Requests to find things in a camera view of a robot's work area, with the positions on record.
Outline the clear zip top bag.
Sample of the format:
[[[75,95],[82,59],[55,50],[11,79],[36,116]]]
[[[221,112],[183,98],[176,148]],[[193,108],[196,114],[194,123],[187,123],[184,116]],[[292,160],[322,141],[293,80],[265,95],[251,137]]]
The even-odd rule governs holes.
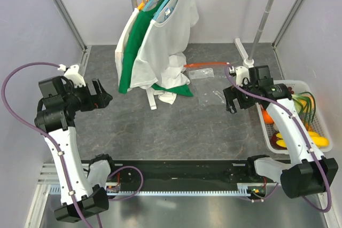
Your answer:
[[[198,62],[185,65],[200,106],[225,105],[223,90],[230,86],[225,75],[228,62]]]

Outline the green onion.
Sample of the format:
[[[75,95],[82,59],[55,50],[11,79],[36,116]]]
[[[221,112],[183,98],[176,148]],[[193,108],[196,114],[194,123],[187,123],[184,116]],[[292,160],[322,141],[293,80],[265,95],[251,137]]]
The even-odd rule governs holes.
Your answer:
[[[296,111],[307,130],[310,129],[316,115],[316,100],[311,92],[305,91],[292,95]]]

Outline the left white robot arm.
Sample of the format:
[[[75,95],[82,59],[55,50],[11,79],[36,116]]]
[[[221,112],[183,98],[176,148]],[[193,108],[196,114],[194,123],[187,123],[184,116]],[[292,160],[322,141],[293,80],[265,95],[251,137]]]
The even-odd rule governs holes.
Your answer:
[[[76,143],[75,114],[108,106],[113,97],[97,79],[92,80],[96,93],[88,85],[55,76],[38,83],[42,98],[38,102],[35,126],[44,132],[44,139],[55,163],[60,189],[61,207],[54,211],[61,222],[76,223],[82,218],[107,211],[109,199],[106,182],[117,176],[117,168],[107,154],[97,155],[85,172]]]

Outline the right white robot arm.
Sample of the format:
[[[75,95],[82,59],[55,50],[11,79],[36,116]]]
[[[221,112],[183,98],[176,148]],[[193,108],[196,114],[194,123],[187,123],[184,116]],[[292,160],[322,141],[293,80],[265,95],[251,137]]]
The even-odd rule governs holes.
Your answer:
[[[251,182],[267,177],[281,184],[291,198],[325,192],[331,198],[330,186],[338,171],[334,158],[326,158],[315,145],[300,119],[292,94],[283,83],[276,84],[268,66],[250,68],[249,77],[236,84],[237,70],[231,65],[224,69],[231,86],[224,89],[226,109],[236,113],[234,100],[241,109],[260,104],[273,119],[286,144],[290,163],[276,161],[266,155],[249,157],[251,165],[245,168],[245,176]]]

